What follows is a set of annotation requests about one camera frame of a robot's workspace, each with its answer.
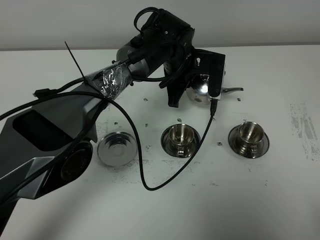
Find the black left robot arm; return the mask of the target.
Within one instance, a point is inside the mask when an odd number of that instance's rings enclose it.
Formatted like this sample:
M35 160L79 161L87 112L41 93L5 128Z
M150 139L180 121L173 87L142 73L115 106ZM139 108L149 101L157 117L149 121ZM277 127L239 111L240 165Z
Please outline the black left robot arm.
M194 59L195 30L164 9L148 7L138 35L112 65L58 89L39 89L35 100L1 115L0 226L19 199L37 199L77 179L90 164L96 120L134 82L157 82L178 107Z

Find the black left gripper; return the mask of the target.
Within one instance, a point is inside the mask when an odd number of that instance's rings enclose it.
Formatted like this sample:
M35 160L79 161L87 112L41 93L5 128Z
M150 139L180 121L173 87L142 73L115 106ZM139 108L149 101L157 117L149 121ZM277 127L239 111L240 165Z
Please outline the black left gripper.
M182 95L191 86L199 67L196 53L197 49L191 46L190 51L186 54L176 54L174 58L163 64L165 77L159 87L166 88L169 107L178 108Z

